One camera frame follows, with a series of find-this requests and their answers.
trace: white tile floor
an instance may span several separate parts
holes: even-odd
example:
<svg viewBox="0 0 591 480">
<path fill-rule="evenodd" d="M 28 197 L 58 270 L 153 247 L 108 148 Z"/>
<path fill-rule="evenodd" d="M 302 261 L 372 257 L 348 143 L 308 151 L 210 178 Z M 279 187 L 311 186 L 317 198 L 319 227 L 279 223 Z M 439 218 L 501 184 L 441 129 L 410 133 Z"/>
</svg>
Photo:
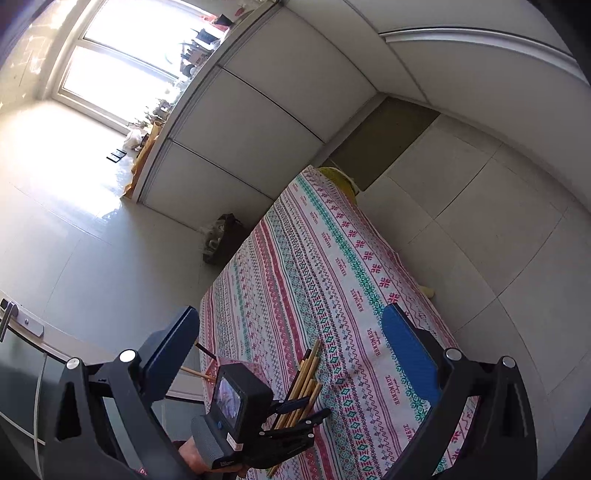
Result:
<svg viewBox="0 0 591 480">
<path fill-rule="evenodd" d="M 201 261 L 201 234 L 119 200 L 129 163 L 105 155 L 121 141 L 54 102 L 0 115 L 0 290 L 114 353 L 197 305 L 219 272 Z M 445 117 L 359 204 L 435 288 L 469 356 L 517 360 L 544 473 L 591 406 L 589 212 L 529 159 Z"/>
<path fill-rule="evenodd" d="M 531 160 L 441 116 L 361 209 L 400 253 L 467 355 L 512 355 L 540 475 L 591 407 L 591 215 Z"/>
<path fill-rule="evenodd" d="M 123 137 L 55 102 L 0 115 L 0 290 L 57 328 L 108 351 L 137 347 L 218 270 L 203 237 L 119 199 Z"/>
</svg>

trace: window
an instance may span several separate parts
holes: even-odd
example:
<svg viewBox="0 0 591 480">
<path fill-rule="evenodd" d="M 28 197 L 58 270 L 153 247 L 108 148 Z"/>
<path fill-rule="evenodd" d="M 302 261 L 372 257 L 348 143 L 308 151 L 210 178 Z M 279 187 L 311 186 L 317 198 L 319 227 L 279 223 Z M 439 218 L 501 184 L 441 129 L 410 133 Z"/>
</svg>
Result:
<svg viewBox="0 0 591 480">
<path fill-rule="evenodd" d="M 102 2 L 75 41 L 57 99 L 119 127 L 144 119 L 158 99 L 174 96 L 183 43 L 201 30 L 223 35 L 207 16 L 174 0 Z"/>
</svg>

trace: black frame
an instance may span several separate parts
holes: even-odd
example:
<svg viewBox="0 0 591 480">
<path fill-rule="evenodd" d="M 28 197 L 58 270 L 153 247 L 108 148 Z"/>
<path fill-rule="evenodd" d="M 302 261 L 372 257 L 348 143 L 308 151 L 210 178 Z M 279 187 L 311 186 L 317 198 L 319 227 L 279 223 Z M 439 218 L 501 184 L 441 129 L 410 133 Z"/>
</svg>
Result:
<svg viewBox="0 0 591 480">
<path fill-rule="evenodd" d="M 241 404 L 235 425 L 231 425 L 215 399 L 222 379 L 225 378 L 230 386 L 240 396 Z M 256 436 L 261 425 L 268 417 L 269 408 L 273 401 L 273 391 L 259 380 L 244 364 L 222 365 L 217 372 L 209 414 L 215 422 L 221 421 L 236 443 L 245 443 L 250 437 Z"/>
</svg>

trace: bed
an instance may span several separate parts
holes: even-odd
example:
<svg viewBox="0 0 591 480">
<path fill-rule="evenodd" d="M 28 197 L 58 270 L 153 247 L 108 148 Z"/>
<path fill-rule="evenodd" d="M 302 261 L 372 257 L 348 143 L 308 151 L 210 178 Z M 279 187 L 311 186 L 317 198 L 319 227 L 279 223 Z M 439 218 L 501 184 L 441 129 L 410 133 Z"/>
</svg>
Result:
<svg viewBox="0 0 591 480">
<path fill-rule="evenodd" d="M 312 167 L 289 184 L 206 293 L 201 343 L 261 364 L 276 398 L 306 349 L 323 341 L 317 408 L 330 407 L 332 416 L 317 428 L 314 447 L 275 478 L 378 480 L 408 444 L 430 406 L 382 334 L 382 310 L 393 302 L 442 346 L 456 346 L 398 255 Z M 202 354 L 202 365 L 208 361 Z M 473 408 L 469 401 L 438 471 L 453 464 Z M 249 478 L 266 475 L 250 470 Z"/>
</svg>

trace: blue gripper pad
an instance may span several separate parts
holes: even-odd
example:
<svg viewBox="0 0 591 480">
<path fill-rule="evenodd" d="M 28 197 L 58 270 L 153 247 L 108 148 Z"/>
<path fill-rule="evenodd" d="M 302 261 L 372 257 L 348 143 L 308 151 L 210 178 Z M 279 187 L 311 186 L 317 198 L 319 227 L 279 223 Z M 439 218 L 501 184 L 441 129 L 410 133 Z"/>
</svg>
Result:
<svg viewBox="0 0 591 480">
<path fill-rule="evenodd" d="M 435 406 L 441 397 L 437 366 L 394 305 L 382 312 L 382 331 L 415 393 Z"/>
</svg>

